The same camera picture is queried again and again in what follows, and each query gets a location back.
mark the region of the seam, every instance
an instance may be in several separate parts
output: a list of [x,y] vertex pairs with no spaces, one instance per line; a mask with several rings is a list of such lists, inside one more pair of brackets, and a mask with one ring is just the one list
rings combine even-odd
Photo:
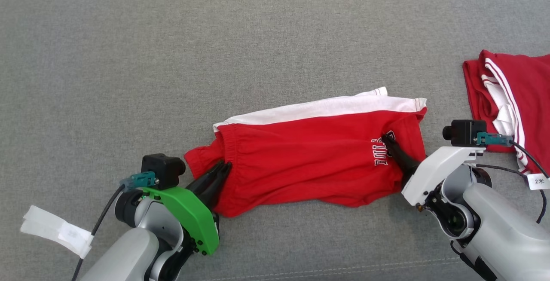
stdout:
[[[514,136],[515,140],[519,144],[522,144],[522,142],[523,142],[522,145],[525,146],[525,139],[523,138],[525,136],[525,132],[524,132],[524,128],[523,128],[523,123],[521,122],[521,113],[519,111],[519,105],[517,105],[517,102],[515,101],[514,93],[511,89],[508,81],[507,81],[506,76],[504,75],[504,72],[490,58],[485,58],[485,68],[489,69],[489,71],[491,71],[491,73],[493,73],[493,76],[495,76],[495,79],[497,79],[498,83],[501,85],[502,89],[504,90],[504,94],[506,95],[506,98],[507,98],[508,102],[510,103],[510,105],[512,107],[512,111],[514,111],[514,114],[516,116],[516,122],[517,122],[516,130],[517,131],[516,131],[515,136]],[[517,151],[517,153],[520,156],[523,156],[523,151],[521,151],[517,148],[514,148],[514,149]],[[525,165],[525,167],[527,167],[528,162],[529,162],[529,159],[525,158],[525,163],[524,162],[521,162],[521,163],[523,163]]]
[[280,277],[280,278],[273,278],[273,279],[257,279],[257,281],[272,281],[272,280],[281,280],[281,279],[291,279],[291,278],[302,278],[302,277],[319,277],[322,275],[345,275],[348,273],[361,273],[361,272],[369,272],[369,271],[387,271],[387,270],[393,270],[393,269],[409,269],[412,267],[426,267],[426,266],[435,266],[435,265],[449,265],[449,264],[456,264],[456,263],[462,263],[459,261],[454,262],[447,262],[447,263],[437,263],[437,264],[426,264],[426,265],[413,265],[413,266],[403,266],[403,267],[391,267],[387,269],[366,269],[366,270],[359,270],[359,271],[344,271],[344,272],[334,272],[334,273],[320,273],[318,275],[293,275],[290,277]]
[[[384,266],[394,266],[394,265],[403,265],[403,264],[406,265],[406,264],[429,263],[429,262],[449,261],[449,260],[458,260],[458,259],[459,259],[459,257],[448,257],[448,258],[438,258],[438,259],[426,260],[426,261],[412,261],[412,262],[399,262],[399,263],[388,263],[388,264],[367,265],[367,266],[342,267],[342,268],[338,268],[338,269],[317,269],[317,270],[310,270],[310,271],[269,273],[269,274],[266,274],[266,275],[244,275],[244,276],[239,276],[239,277],[204,279],[204,280],[201,280],[201,281],[225,281],[225,280],[238,280],[238,279],[247,279],[247,278],[257,278],[257,277],[274,277],[274,276],[277,276],[277,275],[294,275],[294,274],[297,274],[297,273],[317,273],[317,272],[341,271],[341,270],[347,270],[347,269],[367,269],[367,268],[372,268],[372,267],[384,267]],[[391,268],[388,268],[388,269],[368,269],[368,270],[365,270],[365,271],[354,271],[354,272],[322,273],[320,275],[338,275],[338,274],[342,274],[342,273],[356,273],[356,272],[367,272],[367,271],[389,270],[389,269],[404,269],[404,268],[410,268],[410,267],[420,267],[420,266],[429,266],[429,265],[443,265],[443,264],[447,264],[447,263],[436,263],[436,264],[430,263],[430,264],[405,266],[405,267],[391,267]],[[298,277],[314,277],[314,276],[317,276],[317,275],[295,275],[295,276],[291,276],[291,277],[272,278],[272,279],[268,279],[268,280],[278,280],[278,279],[298,278]]]
[[200,177],[196,170],[197,167],[200,169],[204,169],[205,164],[202,161],[202,158],[200,157],[200,153],[203,151],[202,147],[195,148],[193,150],[189,150],[189,152],[185,153],[183,155],[183,158],[187,161],[187,165],[189,167],[189,170],[191,170],[191,175],[193,176],[193,181]]
[[[230,175],[232,175],[231,185],[228,186],[228,183],[226,181],[226,187],[229,189],[228,196],[226,198],[229,202],[232,203],[232,205],[239,207],[239,203],[236,202],[235,194],[237,186],[239,185],[241,181],[241,175],[240,175],[240,165],[239,165],[239,153],[237,153],[237,142],[239,135],[237,134],[237,127],[235,124],[227,124],[228,131],[222,133],[223,136],[223,144],[224,144],[224,156],[226,160],[230,160],[232,162],[232,169]],[[243,211],[239,211],[235,213],[234,209],[230,209],[230,213],[226,215],[226,217],[235,217],[243,213]]]

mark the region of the white tape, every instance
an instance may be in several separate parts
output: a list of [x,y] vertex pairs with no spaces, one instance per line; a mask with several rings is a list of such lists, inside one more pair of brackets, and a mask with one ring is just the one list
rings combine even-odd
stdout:
[[550,189],[550,181],[543,174],[527,175],[529,189]]
[[32,205],[23,217],[21,232],[55,241],[68,248],[80,258],[85,258],[90,252],[90,244],[94,237],[88,230],[74,226],[71,223]]

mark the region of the gray fabric surface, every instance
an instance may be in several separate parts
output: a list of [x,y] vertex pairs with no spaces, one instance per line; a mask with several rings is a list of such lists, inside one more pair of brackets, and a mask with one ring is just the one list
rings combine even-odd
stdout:
[[[428,98],[433,152],[444,125],[471,117],[461,63],[482,49],[550,52],[549,2],[0,0],[0,279],[73,273],[70,251],[19,233],[30,205],[90,229],[143,155],[208,144],[232,115],[387,86]],[[509,154],[483,163],[515,166]],[[538,193],[490,173],[536,218]],[[108,214],[83,272],[127,229]],[[478,279],[400,195],[356,209],[259,207],[223,219],[221,238],[181,280]]]

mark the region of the black cable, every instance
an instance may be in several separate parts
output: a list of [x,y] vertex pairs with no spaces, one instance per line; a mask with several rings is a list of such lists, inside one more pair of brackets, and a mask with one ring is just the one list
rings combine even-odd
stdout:
[[544,217],[544,213],[546,213],[546,195],[544,194],[544,191],[539,189],[542,195],[542,210],[541,214],[538,215],[537,224],[540,224],[542,221],[542,217]]
[[[94,229],[92,230],[92,236],[95,236],[96,233],[98,232],[98,228],[100,227],[101,222],[105,218],[105,215],[107,214],[107,212],[109,212],[109,208],[113,204],[118,194],[122,192],[123,189],[124,189],[124,185],[119,186],[118,189],[116,189],[116,192],[110,197],[109,201],[105,205],[105,208],[100,215],[100,218],[96,222],[96,226],[94,226]],[[83,262],[84,262],[84,258],[80,258],[78,261],[78,264],[76,264],[76,269],[74,270],[73,279],[71,279],[71,281],[76,281],[76,278],[78,277],[78,273],[80,272],[80,268],[82,267]]]
[[[541,171],[544,177],[546,177],[546,179],[550,179],[550,177],[548,177],[548,173],[546,173],[544,168],[542,168],[542,165],[540,165],[540,163],[538,163],[537,160],[529,152],[527,152],[527,150],[525,150],[524,147],[520,146],[520,144],[518,144],[513,140],[510,140],[510,143],[514,145],[516,148],[518,148],[519,150],[521,150],[521,152],[525,153],[526,156],[529,156],[529,158],[538,167],[538,169]],[[541,195],[542,195],[542,210],[541,210],[541,214],[538,216],[537,223],[540,223],[542,220],[542,217],[544,217],[544,213],[546,213],[546,204],[547,204],[546,195],[544,194],[544,191],[541,189],[539,191],[541,192]]]
[[519,170],[513,170],[502,166],[494,166],[494,165],[485,165],[485,164],[476,164],[476,167],[485,167],[485,168],[492,168],[492,169],[498,169],[498,170],[504,170],[509,173],[517,174],[523,177],[523,179],[527,179],[527,175],[522,174]]
[[83,262],[84,262],[84,258],[80,258],[78,260],[78,264],[76,264],[76,269],[74,270],[73,279],[71,279],[71,281],[76,281],[76,278],[78,277],[78,273],[80,272],[80,268],[82,267]]
[[[527,175],[522,174],[519,170],[513,170],[506,167],[486,165],[486,164],[476,164],[476,167],[481,167],[481,168],[485,167],[485,168],[504,170],[509,173],[520,175],[523,179],[527,179]],[[539,191],[541,192],[541,195],[542,195],[542,209],[541,209],[541,213],[538,215],[537,224],[540,224],[540,222],[542,221],[542,217],[544,217],[544,213],[546,213],[546,204],[547,204],[546,195],[544,194],[544,191],[542,191],[541,189],[539,189]]]
[[452,240],[450,241],[450,249],[456,253],[456,255],[460,256],[462,253],[456,251],[456,249],[454,248],[454,246],[452,245]]
[[513,144],[516,148],[518,148],[519,150],[521,150],[521,152],[525,153],[525,155],[529,156],[529,158],[533,161],[533,163],[538,167],[538,169],[541,171],[541,173],[546,177],[546,179],[550,179],[550,177],[548,177],[548,174],[546,173],[546,171],[544,171],[544,169],[542,168],[542,166],[537,162],[537,160],[529,153],[527,152],[527,150],[525,150],[524,147],[520,146],[517,142],[513,141],[513,140],[510,140],[510,143]]

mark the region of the folded red shirt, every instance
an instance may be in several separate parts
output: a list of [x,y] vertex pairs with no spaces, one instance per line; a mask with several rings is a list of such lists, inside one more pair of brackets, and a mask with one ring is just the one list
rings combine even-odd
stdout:
[[[493,54],[481,51],[478,60],[463,65],[473,118],[485,120],[487,130],[514,136],[543,167],[550,166],[546,134],[550,122],[550,55]],[[538,168],[514,147],[489,146],[489,151],[516,152],[523,172]]]
[[419,122],[426,99],[385,96],[385,88],[234,116],[214,124],[216,139],[184,156],[195,178],[232,162],[214,209],[235,217],[256,205],[319,199],[358,207],[400,191],[403,175],[387,155],[388,132],[417,160],[426,157]]

